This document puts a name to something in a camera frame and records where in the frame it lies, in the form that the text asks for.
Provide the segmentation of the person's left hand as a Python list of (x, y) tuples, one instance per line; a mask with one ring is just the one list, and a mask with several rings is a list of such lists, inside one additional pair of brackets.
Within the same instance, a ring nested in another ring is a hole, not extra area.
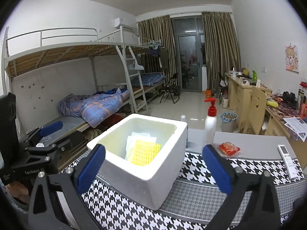
[(30, 196), (28, 189), (18, 181), (14, 181), (6, 185), (7, 192), (17, 200), (21, 201), (24, 204), (29, 204)]

